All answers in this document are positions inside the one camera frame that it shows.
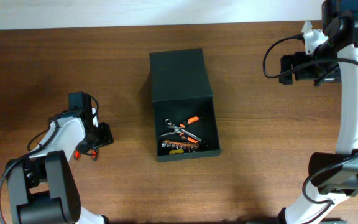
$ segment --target socket set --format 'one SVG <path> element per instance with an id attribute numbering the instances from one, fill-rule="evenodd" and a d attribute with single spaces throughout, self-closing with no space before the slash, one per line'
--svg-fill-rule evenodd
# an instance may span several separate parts
<path id="1" fill-rule="evenodd" d="M 197 151 L 199 149 L 198 144 L 187 143 L 187 142 L 176 142 L 164 140 L 161 144 L 161 147 L 171 148 L 171 149 L 183 149 L 189 151 Z"/>

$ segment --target white background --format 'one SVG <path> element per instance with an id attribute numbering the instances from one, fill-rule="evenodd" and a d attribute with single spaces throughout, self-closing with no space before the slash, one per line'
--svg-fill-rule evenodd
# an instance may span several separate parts
<path id="1" fill-rule="evenodd" d="M 0 0 L 0 29 L 321 19 L 323 0 Z"/>

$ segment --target dark green box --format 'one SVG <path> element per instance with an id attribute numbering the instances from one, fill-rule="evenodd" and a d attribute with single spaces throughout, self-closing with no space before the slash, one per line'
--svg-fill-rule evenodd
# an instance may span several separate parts
<path id="1" fill-rule="evenodd" d="M 222 150 L 219 146 L 213 94 L 202 49 L 150 53 L 150 69 L 157 160 L 175 161 L 220 155 Z M 162 141 L 183 140 L 177 134 L 160 137 L 161 134 L 172 131 L 166 127 L 165 119 L 170 119 L 179 126 L 193 116 L 201 119 L 187 126 L 186 130 L 208 141 L 208 148 L 195 153 L 169 155 L 169 149 L 161 147 Z"/>

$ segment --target brown tabletop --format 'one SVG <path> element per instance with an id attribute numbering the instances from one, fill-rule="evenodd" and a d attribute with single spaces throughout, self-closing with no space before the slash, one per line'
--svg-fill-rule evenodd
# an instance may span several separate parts
<path id="1" fill-rule="evenodd" d="M 71 160 L 81 204 L 111 221 L 201 222 L 275 217 L 301 194 L 314 152 L 334 152 L 341 86 L 284 86 L 262 73 L 272 43 L 302 22 L 0 31 L 0 176 L 47 118 L 84 91 L 115 143 L 97 162 Z M 202 47 L 223 153 L 156 161 L 149 53 Z M 268 59 L 304 50 L 279 45 Z M 6 185 L 2 207 L 9 222 Z M 329 217 L 358 223 L 358 196 Z"/>

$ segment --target orange-handled pliers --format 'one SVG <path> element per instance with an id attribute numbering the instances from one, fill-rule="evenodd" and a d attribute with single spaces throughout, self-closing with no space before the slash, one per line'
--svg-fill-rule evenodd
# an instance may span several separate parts
<path id="1" fill-rule="evenodd" d="M 160 136 L 166 136 L 169 134 L 179 134 L 184 140 L 187 140 L 189 142 L 192 142 L 192 143 L 201 142 L 202 141 L 201 138 L 199 138 L 199 137 L 195 136 L 194 134 L 191 134 L 190 132 L 185 130 L 186 125 L 194 123 L 198 120 L 199 120 L 199 117 L 194 116 L 194 117 L 190 118 L 188 121 L 185 121 L 182 124 L 180 124 L 180 126 L 178 127 L 178 126 L 174 125 L 169 119 L 166 119 L 165 124 L 169 128 L 172 128 L 173 131 L 169 132 L 169 133 L 162 134 Z"/>

